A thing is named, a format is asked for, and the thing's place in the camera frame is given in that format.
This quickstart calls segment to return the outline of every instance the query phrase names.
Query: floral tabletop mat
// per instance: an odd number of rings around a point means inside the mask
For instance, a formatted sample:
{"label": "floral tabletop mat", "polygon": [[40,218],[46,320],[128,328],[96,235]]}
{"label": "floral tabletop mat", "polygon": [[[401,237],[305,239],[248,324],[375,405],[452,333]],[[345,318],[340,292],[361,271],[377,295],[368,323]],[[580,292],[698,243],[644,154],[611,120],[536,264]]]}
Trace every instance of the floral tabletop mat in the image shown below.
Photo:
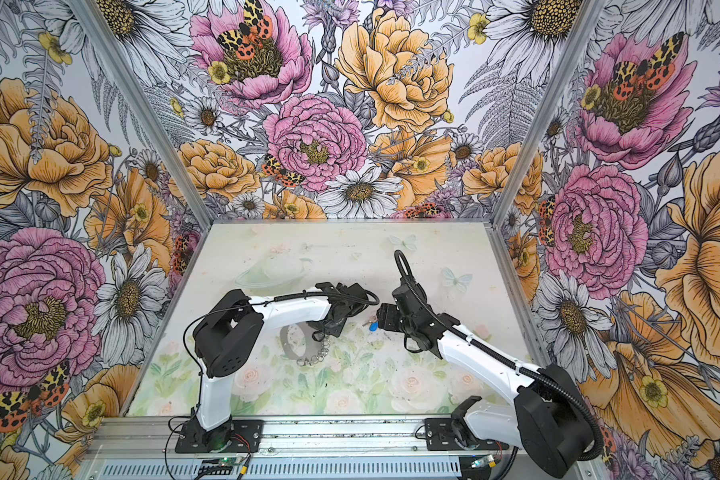
{"label": "floral tabletop mat", "polygon": [[[482,224],[218,224],[127,415],[189,413],[199,387],[182,332],[227,291],[272,295],[318,282],[358,282],[392,302],[399,284],[395,248],[405,252],[435,311],[449,312],[484,340],[529,359]],[[375,311],[369,307],[349,319],[341,337],[324,345],[299,326],[262,331],[236,374],[232,414],[445,413],[470,395],[504,402],[465,370],[427,352],[405,351],[402,334],[370,331]],[[305,364],[307,351],[315,361]]]}

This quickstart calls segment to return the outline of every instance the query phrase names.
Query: black mounting plate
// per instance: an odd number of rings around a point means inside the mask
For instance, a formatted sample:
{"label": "black mounting plate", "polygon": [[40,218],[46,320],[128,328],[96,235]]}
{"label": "black mounting plate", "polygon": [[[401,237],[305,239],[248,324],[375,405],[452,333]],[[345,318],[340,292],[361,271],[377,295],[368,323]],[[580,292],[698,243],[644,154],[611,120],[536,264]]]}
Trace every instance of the black mounting plate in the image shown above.
{"label": "black mounting plate", "polygon": [[[184,423],[176,441],[176,453],[212,453],[219,448],[213,445],[218,438],[228,438],[232,435],[239,435],[248,441],[250,452],[259,451],[259,440],[261,439],[263,420],[237,420],[230,419],[211,432],[206,432],[197,421],[197,417]],[[218,453],[248,453],[248,446],[234,437],[230,438],[230,444]]]}
{"label": "black mounting plate", "polygon": [[[427,439],[427,450],[430,452],[445,452],[447,450],[464,450],[457,442],[451,428],[451,418],[425,418],[424,434]],[[501,449],[509,450],[509,445],[501,444]],[[478,446],[472,450],[499,450],[499,443],[494,440],[478,440]]]}

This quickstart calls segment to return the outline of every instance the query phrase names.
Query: metal post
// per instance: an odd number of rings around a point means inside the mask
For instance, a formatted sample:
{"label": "metal post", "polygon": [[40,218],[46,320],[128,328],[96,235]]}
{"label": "metal post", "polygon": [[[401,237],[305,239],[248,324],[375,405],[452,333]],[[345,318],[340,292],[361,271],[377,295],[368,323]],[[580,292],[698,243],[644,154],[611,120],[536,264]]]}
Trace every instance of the metal post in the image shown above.
{"label": "metal post", "polygon": [[104,16],[99,11],[96,0],[77,0],[68,2],[72,13],[85,30],[88,39],[96,48],[98,55],[102,57],[111,77],[115,80],[117,87],[123,92],[125,100],[134,111],[146,134],[149,135],[160,158],[168,166],[168,170],[176,181],[181,193],[186,199],[192,213],[200,225],[203,233],[210,230],[211,217],[208,209],[197,193],[197,189],[186,174],[184,165],[179,161],[178,153],[168,139],[163,126],[157,120],[157,114],[152,105],[146,99],[138,79],[125,55],[117,43],[114,34],[106,23]]}
{"label": "metal post", "polygon": [[509,178],[507,178],[507,184],[501,192],[499,203],[493,212],[493,216],[490,218],[493,226],[499,227],[507,216],[509,207],[514,202],[514,198],[520,190],[523,177],[528,172],[530,164],[534,161],[534,155],[536,154],[536,149],[538,149],[541,137],[544,135],[547,125],[554,116],[557,101],[560,100],[560,96],[568,85],[571,72],[576,68],[576,64],[579,62],[586,48],[586,43],[592,36],[595,25],[597,24],[597,19],[602,13],[605,3],[605,0],[584,0],[581,3],[579,14],[576,16],[576,22],[570,30],[563,55],[560,57],[560,62],[558,62],[557,67],[550,76],[549,83],[547,83],[547,90],[544,92],[541,103],[536,110],[536,115],[530,122],[528,132],[525,135],[522,147],[520,147],[518,161],[510,172]]}

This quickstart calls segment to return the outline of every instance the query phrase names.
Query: wall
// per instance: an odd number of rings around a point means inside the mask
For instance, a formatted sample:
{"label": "wall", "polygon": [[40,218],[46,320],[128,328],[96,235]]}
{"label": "wall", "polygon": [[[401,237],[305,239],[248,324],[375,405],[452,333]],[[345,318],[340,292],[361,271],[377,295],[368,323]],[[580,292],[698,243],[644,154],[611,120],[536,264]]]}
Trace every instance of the wall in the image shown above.
{"label": "wall", "polygon": [[720,479],[720,0],[608,5],[502,231],[612,478]]}
{"label": "wall", "polygon": [[488,216],[580,0],[536,3],[100,5],[214,216],[315,219]]}
{"label": "wall", "polygon": [[0,478],[76,473],[200,240],[87,52],[63,2],[0,1]]}

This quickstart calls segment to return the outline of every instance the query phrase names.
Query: pale green butterfly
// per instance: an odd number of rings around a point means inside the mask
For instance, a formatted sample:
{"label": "pale green butterfly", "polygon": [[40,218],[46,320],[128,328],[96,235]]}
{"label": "pale green butterfly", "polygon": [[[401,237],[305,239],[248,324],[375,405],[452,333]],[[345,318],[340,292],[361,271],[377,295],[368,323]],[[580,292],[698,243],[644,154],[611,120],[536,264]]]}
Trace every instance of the pale green butterfly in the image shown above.
{"label": "pale green butterfly", "polygon": [[449,288],[455,286],[462,293],[467,293],[469,284],[472,282],[472,274],[456,277],[453,271],[447,267],[443,268],[443,278],[445,278],[445,286]]}
{"label": "pale green butterfly", "polygon": [[411,252],[415,252],[418,248],[416,246],[416,236],[415,235],[408,235],[405,237],[405,240],[400,240],[394,235],[390,235],[387,237],[387,240],[389,240],[389,243],[394,246],[400,246],[403,248],[406,248],[410,250]]}

